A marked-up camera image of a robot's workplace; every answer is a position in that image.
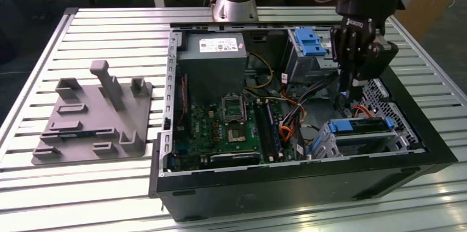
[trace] yellow wire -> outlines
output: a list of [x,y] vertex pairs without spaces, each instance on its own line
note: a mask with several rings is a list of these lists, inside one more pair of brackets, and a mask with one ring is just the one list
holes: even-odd
[[273,79],[273,70],[270,68],[270,66],[268,65],[266,61],[261,58],[260,55],[257,55],[256,53],[249,53],[250,55],[253,55],[257,59],[261,60],[261,62],[265,64],[265,66],[268,66],[268,69],[269,69],[269,80],[266,83],[261,84],[261,85],[257,85],[257,86],[246,86],[245,89],[260,89],[265,86],[269,85],[269,83],[272,82],[272,79]]

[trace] blue drive bay latch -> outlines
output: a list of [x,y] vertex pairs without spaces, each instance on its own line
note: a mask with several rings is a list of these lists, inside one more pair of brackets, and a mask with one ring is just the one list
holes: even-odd
[[321,47],[320,38],[312,28],[294,29],[294,38],[305,56],[324,56],[326,51]]

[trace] black floor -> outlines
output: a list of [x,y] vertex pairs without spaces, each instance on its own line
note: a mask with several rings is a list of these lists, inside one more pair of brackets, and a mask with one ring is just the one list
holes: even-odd
[[[297,5],[300,0],[258,0],[258,5]],[[201,0],[166,0],[168,7],[194,7]],[[153,7],[152,0],[0,0],[0,43],[7,38],[15,56],[0,64],[0,123],[28,79],[66,7]],[[467,0],[456,0],[421,40],[454,83],[467,91]]]

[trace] power supply label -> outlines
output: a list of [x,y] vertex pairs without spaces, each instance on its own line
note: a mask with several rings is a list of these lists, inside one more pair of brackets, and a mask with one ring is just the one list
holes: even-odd
[[218,53],[222,51],[238,51],[236,38],[201,39],[198,41],[200,53]]

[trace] motherboard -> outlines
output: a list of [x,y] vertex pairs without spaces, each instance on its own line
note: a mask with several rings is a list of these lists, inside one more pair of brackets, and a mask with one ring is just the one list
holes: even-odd
[[192,105],[186,136],[174,140],[174,171],[294,160],[278,138],[281,118],[277,102],[248,102],[240,96]]

